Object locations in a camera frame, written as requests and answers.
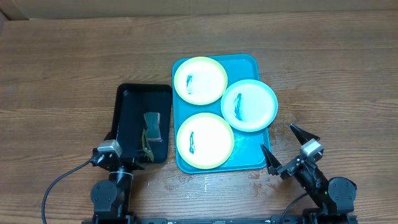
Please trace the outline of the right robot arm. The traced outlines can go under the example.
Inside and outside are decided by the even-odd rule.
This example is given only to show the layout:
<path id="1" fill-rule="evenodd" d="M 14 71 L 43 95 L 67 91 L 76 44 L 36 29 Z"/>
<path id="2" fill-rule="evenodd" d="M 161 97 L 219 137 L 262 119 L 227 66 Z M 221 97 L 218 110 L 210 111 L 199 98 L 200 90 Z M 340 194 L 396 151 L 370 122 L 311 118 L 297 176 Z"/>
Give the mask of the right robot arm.
<path id="1" fill-rule="evenodd" d="M 345 177 L 327 179 L 318 168 L 324 148 L 320 138 L 291 124 L 290 129 L 301 144 L 300 153 L 286 165 L 282 165 L 265 145 L 261 145 L 270 175 L 286 180 L 294 177 L 305 193 L 297 197 L 283 214 L 272 216 L 272 223 L 357 223 L 354 211 L 357 185 Z M 315 208 L 306 208 L 301 215 L 287 216 L 289 210 L 302 198 L 309 196 Z"/>

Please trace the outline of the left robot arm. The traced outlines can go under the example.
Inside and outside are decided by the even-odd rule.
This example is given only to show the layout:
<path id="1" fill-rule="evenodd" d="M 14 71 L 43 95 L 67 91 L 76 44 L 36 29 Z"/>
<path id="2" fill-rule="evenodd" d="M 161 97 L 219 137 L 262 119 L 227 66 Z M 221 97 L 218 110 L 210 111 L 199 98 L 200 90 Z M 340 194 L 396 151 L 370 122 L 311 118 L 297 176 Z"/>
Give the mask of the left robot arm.
<path id="1" fill-rule="evenodd" d="M 129 211 L 129 201 L 135 170 L 144 170 L 146 164 L 154 161 L 152 149 L 147 140 L 146 130 L 139 138 L 141 144 L 132 159 L 122 159 L 122 148 L 115 139 L 104 140 L 93 149 L 90 162 L 109 171 L 107 179 L 97 182 L 91 190 L 94 205 L 93 223 L 132 223 L 141 221 Z"/>

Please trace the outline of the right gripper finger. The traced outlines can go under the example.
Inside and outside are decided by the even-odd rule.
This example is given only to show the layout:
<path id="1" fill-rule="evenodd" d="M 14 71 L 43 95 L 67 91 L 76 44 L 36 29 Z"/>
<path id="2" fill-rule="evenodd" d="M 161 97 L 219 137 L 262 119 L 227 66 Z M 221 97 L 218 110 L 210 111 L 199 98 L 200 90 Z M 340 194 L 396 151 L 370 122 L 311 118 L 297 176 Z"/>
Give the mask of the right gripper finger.
<path id="1" fill-rule="evenodd" d="M 261 144 L 263 155 L 266 159 L 267 171 L 270 175 L 279 175 L 279 169 L 282 167 L 281 163 L 274 157 L 274 155 Z"/>
<path id="2" fill-rule="evenodd" d="M 295 137 L 297 138 L 297 140 L 299 141 L 299 143 L 303 146 L 304 144 L 306 144 L 307 142 L 309 142 L 310 140 L 314 139 L 316 141 L 319 141 L 320 138 L 312 133 L 306 132 L 304 130 L 302 130 L 301 128 L 299 128 L 298 126 L 296 126 L 295 124 L 290 124 L 290 129 L 292 130 L 292 132 L 294 133 Z"/>

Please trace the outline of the light blue plate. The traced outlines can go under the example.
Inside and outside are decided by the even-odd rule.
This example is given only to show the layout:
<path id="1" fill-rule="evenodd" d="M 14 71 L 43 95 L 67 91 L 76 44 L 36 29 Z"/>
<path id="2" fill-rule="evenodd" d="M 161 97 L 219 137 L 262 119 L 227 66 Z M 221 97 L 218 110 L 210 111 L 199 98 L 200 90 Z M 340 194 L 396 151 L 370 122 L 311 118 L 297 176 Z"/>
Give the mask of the light blue plate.
<path id="1" fill-rule="evenodd" d="M 275 119 L 278 101 L 274 91 L 259 80 L 240 80 L 227 87 L 221 98 L 221 114 L 234 129 L 256 132 Z"/>

